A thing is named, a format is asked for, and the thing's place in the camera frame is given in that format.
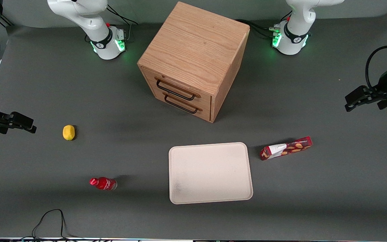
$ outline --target wooden box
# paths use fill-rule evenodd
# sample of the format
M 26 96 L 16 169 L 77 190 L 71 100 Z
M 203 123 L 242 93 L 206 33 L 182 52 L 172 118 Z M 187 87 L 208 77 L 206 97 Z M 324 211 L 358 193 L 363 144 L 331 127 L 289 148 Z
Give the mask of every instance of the wooden box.
M 214 122 L 240 68 L 249 30 L 178 2 L 137 64 L 157 99 Z

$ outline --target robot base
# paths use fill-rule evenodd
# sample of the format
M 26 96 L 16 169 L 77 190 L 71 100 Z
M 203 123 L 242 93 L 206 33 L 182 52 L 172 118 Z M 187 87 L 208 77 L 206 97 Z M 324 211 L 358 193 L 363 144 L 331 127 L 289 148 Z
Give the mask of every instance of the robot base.
M 282 21 L 279 24 L 274 25 L 275 28 L 283 29 L 287 21 Z M 292 43 L 291 39 L 286 36 L 284 31 L 278 32 L 277 36 L 273 38 L 272 45 L 274 48 L 278 49 L 282 54 L 285 55 L 295 55 L 305 46 L 308 35 L 304 40 L 300 40 L 299 43 Z
M 107 44 L 105 49 L 95 48 L 95 46 L 91 43 L 93 51 L 104 60 L 114 59 L 126 49 L 125 33 L 123 29 L 118 29 L 115 26 L 110 26 L 109 29 L 113 32 L 113 39 Z

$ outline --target gray table surface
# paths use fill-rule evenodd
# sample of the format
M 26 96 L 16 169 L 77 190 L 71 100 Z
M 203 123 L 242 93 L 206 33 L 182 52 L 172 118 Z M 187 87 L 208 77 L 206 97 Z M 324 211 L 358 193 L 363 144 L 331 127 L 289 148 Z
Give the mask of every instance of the gray table surface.
M 0 109 L 38 129 L 0 134 L 0 236 L 27 236 L 60 208 L 82 237 L 387 241 L 387 110 L 344 109 L 369 54 L 387 45 L 387 15 L 317 20 L 295 56 L 252 32 L 214 124 L 152 96 L 136 62 L 159 27 L 133 26 L 127 52 L 111 61 L 80 28 L 11 30 Z M 385 70 L 387 50 L 372 61 L 372 80 Z M 63 139 L 66 124 L 78 127 L 75 141 Z M 259 158 L 265 145 L 308 135 L 305 152 Z M 172 204 L 168 150 L 226 142 L 249 147 L 253 198 Z M 93 176 L 119 186 L 97 190 Z M 37 235 L 58 237 L 59 226 L 49 214 Z

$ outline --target green led light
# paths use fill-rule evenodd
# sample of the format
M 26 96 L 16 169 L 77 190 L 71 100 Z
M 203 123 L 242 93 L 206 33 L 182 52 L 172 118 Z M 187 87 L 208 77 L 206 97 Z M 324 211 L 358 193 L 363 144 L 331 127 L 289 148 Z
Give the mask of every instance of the green led light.
M 273 40 L 273 46 L 277 47 L 280 43 L 280 40 L 282 39 L 282 34 L 278 34 L 276 37 L 274 37 L 275 40 Z
M 304 43 L 302 44 L 303 47 L 305 46 L 305 43 L 307 42 L 307 39 L 308 39 L 308 34 L 307 34 L 307 36 L 305 37 Z
M 114 42 L 117 45 L 117 48 L 119 48 L 120 52 L 125 50 L 125 42 L 123 40 L 114 40 Z
M 95 49 L 95 46 L 93 46 L 93 44 L 92 44 L 92 41 L 90 42 L 90 44 L 92 45 L 93 52 L 95 52 L 95 53 L 96 53 L 96 49 Z

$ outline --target white robot link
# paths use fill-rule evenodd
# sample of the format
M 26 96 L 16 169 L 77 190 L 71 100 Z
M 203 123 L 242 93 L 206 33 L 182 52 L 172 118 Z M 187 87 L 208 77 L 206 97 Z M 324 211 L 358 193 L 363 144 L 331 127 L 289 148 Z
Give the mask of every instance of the white robot link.
M 47 4 L 55 14 L 77 23 L 90 38 L 95 53 L 102 59 L 114 59 L 125 51 L 123 29 L 108 26 L 96 15 L 106 10 L 107 0 L 47 0 Z
M 314 7 L 332 6 L 344 0 L 286 0 L 292 8 L 290 20 L 275 24 L 272 46 L 285 55 L 295 55 L 305 46 L 308 31 L 316 20 Z

